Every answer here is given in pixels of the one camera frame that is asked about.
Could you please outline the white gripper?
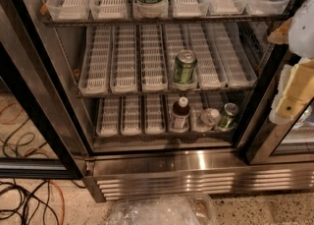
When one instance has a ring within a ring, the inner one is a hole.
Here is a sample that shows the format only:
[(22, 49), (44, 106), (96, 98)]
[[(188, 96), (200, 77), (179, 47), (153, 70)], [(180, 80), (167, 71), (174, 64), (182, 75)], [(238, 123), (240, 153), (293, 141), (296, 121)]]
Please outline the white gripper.
[(305, 0), (293, 18), (272, 31), (267, 40), (288, 44), (292, 53), (302, 57), (294, 66), (284, 65), (271, 106), (269, 120), (283, 125), (291, 122), (314, 97), (314, 0)]

